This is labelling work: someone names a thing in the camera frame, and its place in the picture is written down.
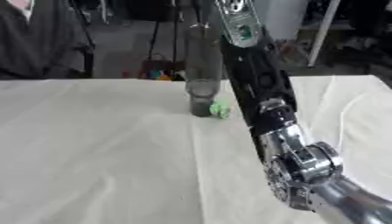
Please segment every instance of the robotic arm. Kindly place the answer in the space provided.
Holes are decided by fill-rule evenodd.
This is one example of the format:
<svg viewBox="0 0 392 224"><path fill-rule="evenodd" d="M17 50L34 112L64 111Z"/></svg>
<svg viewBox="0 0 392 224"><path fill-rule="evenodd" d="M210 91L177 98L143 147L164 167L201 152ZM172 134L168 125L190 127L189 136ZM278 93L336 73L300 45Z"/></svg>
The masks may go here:
<svg viewBox="0 0 392 224"><path fill-rule="evenodd" d="M251 0L215 0L223 25L227 74L274 195L289 207L331 224L392 223L392 203L342 175L338 152L307 144L297 123L296 98Z"/></svg>

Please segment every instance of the table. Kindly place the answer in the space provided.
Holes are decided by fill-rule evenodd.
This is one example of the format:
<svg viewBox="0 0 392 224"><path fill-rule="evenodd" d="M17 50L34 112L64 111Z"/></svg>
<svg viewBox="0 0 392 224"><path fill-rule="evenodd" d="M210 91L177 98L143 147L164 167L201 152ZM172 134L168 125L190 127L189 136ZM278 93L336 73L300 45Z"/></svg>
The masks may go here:
<svg viewBox="0 0 392 224"><path fill-rule="evenodd" d="M305 129L392 199L390 89L373 76L292 81ZM227 82L220 98L227 120L189 115L183 83L0 82L0 223L324 223L272 196Z"/></svg>

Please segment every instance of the white pole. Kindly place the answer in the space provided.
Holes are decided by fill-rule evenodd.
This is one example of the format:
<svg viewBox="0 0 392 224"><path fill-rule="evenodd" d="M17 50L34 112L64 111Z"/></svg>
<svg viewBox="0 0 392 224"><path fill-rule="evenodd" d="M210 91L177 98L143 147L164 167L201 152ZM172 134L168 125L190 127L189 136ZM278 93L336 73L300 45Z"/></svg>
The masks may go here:
<svg viewBox="0 0 392 224"><path fill-rule="evenodd" d="M335 17L336 11L340 5L340 0L332 0L328 6L328 10L325 13L323 22L321 23L320 29L318 31L316 40L314 41L313 48L311 49L311 56L309 57L308 67L314 67L316 60L319 56L321 47L326 39L326 34L328 34L333 18Z"/></svg>

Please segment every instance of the black robot arm segment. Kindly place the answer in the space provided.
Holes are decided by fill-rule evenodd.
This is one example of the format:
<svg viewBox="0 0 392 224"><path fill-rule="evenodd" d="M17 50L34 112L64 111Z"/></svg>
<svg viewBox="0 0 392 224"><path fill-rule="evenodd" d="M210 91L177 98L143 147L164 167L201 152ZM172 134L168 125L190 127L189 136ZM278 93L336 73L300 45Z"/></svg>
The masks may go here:
<svg viewBox="0 0 392 224"><path fill-rule="evenodd" d="M264 160L259 136L279 130L286 123L294 123L297 104L290 80L277 66L275 47L265 40L258 45L242 48L221 41L221 51L235 96L250 128L260 159ZM268 109L279 100L287 105Z"/></svg>

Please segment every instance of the white tablecloth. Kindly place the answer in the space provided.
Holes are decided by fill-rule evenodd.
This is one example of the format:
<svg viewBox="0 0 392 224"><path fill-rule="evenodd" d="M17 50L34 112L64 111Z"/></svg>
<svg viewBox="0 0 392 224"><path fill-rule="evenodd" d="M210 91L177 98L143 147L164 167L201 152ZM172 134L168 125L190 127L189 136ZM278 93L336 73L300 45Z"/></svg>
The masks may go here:
<svg viewBox="0 0 392 224"><path fill-rule="evenodd" d="M0 223L324 223L266 185L229 85L227 120L188 113L183 83L0 82ZM302 77L298 118L346 174L392 199L392 94L372 76Z"/></svg>

